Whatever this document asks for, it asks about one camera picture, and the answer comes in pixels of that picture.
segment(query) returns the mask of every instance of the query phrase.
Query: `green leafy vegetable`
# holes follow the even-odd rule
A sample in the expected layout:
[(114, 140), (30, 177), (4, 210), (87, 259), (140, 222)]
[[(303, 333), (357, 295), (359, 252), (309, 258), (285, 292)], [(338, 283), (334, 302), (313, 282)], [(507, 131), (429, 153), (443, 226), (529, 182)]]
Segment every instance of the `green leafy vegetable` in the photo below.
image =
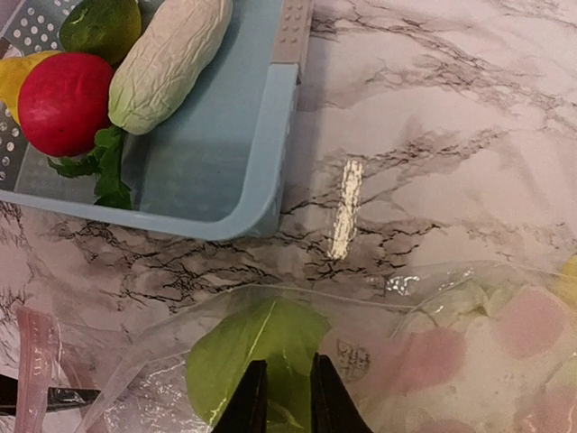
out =
[(96, 204), (130, 210), (133, 208), (131, 189), (122, 182), (123, 147), (124, 131), (111, 126), (98, 131), (94, 150), (84, 157), (60, 158), (58, 162), (49, 158), (48, 165), (64, 178), (96, 175)]
[(268, 363), (268, 422), (284, 431), (310, 431), (309, 375), (328, 321), (296, 302), (274, 298), (223, 320), (192, 348), (187, 362), (193, 409), (214, 425), (249, 363)]

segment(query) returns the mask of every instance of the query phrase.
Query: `red toy fruit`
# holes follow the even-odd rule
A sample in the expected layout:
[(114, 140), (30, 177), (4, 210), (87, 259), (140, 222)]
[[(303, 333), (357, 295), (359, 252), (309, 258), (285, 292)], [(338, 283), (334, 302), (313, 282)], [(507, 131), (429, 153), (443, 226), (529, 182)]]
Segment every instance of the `red toy fruit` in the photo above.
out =
[(96, 133), (110, 125), (112, 67), (92, 54), (64, 52), (32, 70), (18, 97), (24, 135), (40, 152), (78, 156), (94, 148)]

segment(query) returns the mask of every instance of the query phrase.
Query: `black object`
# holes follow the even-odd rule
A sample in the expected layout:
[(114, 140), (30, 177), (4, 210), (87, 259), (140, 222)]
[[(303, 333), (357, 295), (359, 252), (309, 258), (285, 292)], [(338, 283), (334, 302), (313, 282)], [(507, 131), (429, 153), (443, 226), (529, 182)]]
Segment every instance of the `black object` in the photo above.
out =
[[(315, 354), (311, 380), (313, 433), (371, 433), (330, 358)], [(267, 364), (252, 361), (213, 433), (265, 433)]]
[[(74, 390), (71, 388), (48, 389), (48, 412), (79, 409), (96, 400), (100, 391)], [(15, 416), (18, 397), (18, 381), (0, 374), (0, 416)]]

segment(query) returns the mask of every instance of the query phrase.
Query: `marble surface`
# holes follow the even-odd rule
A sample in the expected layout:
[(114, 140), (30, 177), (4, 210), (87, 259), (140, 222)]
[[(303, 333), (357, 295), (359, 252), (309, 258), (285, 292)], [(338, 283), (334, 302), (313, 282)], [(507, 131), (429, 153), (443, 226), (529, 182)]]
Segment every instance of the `marble surface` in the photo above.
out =
[(247, 282), (573, 252), (575, 2), (317, 0), (313, 26), (279, 233), (196, 242), (1, 204), (5, 368), (22, 301), (137, 332)]

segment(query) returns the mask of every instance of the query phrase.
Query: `blue basket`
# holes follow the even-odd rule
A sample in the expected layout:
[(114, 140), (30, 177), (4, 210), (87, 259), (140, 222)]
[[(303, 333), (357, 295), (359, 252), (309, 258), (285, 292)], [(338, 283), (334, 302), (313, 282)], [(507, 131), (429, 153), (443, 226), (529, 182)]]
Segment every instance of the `blue basket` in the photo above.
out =
[[(24, 55), (60, 48), (57, 31), (75, 3), (0, 6), (0, 34)], [(145, 21), (160, 3), (141, 3)], [(184, 105), (127, 140), (123, 175), (136, 210), (93, 205), (94, 180), (59, 177), (4, 108), (0, 199), (196, 239), (272, 235), (311, 16), (310, 0), (234, 0), (223, 46)]]

